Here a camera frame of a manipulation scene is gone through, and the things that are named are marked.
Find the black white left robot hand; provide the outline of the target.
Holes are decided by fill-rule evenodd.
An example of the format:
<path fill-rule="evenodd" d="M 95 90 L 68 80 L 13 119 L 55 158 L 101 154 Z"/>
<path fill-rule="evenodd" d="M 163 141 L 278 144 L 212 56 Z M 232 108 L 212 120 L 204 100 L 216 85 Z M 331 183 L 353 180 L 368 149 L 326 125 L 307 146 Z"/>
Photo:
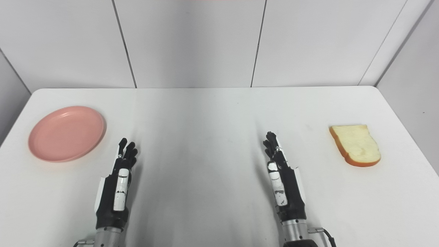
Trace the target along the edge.
<path fill-rule="evenodd" d="M 96 229 L 112 227 L 124 230 L 129 218 L 127 198 L 137 154 L 136 144 L 122 138 L 112 171 L 103 179 L 96 210 Z"/>

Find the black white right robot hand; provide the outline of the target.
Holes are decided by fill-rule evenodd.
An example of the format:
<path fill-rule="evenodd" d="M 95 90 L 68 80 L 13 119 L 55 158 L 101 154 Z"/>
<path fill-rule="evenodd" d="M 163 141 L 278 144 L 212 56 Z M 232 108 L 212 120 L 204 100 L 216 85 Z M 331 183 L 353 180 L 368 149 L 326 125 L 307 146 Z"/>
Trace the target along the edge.
<path fill-rule="evenodd" d="M 265 153 L 277 214 L 281 222 L 306 220 L 305 203 L 301 196 L 295 169 L 287 164 L 284 151 L 275 133 L 269 131 L 265 140 Z"/>

